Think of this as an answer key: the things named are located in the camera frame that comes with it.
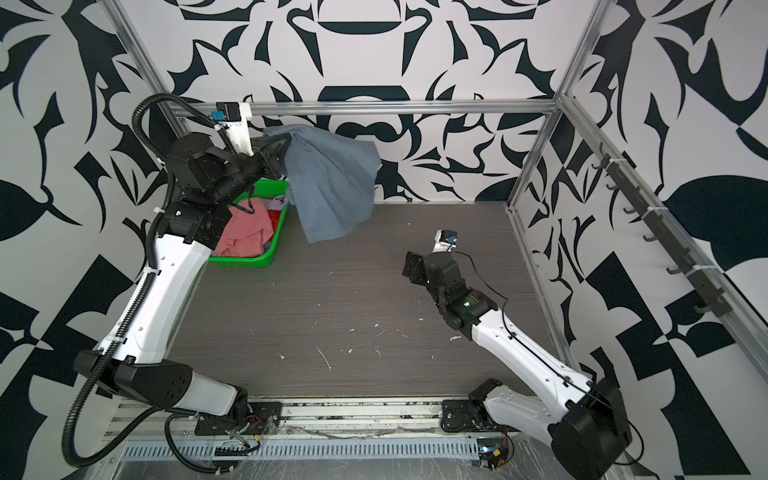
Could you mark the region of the grey blue t shirt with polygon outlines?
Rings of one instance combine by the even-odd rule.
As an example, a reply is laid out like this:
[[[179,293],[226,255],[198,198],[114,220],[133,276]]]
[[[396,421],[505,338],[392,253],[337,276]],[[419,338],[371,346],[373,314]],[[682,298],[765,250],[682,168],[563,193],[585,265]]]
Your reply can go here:
[[[264,134],[291,137],[283,170],[309,243],[342,238],[371,218],[382,163],[374,143],[306,125]]]

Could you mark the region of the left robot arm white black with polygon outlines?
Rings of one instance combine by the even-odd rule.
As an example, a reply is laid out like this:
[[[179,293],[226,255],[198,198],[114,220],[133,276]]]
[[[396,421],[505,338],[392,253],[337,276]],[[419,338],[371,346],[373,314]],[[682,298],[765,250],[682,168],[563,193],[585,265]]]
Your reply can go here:
[[[147,235],[148,264],[129,305],[96,349],[77,355],[77,373],[110,393],[160,410],[242,420],[245,390],[170,361],[167,352],[231,208],[241,196],[253,194],[260,179],[277,176],[289,143],[287,134],[249,139],[252,150],[246,153],[218,148],[202,133],[173,143],[165,165],[179,197],[162,209]]]

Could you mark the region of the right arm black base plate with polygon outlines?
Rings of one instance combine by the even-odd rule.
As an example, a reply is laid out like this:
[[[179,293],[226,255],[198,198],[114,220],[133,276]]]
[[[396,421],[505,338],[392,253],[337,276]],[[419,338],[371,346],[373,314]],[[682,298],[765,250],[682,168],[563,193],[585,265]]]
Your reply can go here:
[[[486,432],[494,431],[497,424],[477,401],[443,400],[440,428],[447,433]]]

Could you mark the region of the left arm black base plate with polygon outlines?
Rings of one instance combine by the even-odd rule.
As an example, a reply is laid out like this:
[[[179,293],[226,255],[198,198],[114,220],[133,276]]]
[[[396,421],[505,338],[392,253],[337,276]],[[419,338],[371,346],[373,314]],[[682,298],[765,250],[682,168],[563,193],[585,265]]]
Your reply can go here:
[[[249,401],[241,413],[201,415],[194,433],[197,436],[227,435],[235,429],[243,436],[269,434],[280,426],[282,407],[283,403],[279,401]]]

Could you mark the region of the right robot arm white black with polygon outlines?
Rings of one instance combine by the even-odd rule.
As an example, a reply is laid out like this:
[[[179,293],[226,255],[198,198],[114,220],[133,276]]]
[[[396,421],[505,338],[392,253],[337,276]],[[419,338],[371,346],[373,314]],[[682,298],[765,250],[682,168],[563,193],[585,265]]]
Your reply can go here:
[[[632,433],[615,382],[594,381],[539,346],[501,306],[467,287],[451,253],[409,252],[402,274],[427,289],[452,329],[494,355],[533,391],[525,396],[486,381],[471,399],[488,419],[550,447],[575,479],[600,479],[616,464]]]

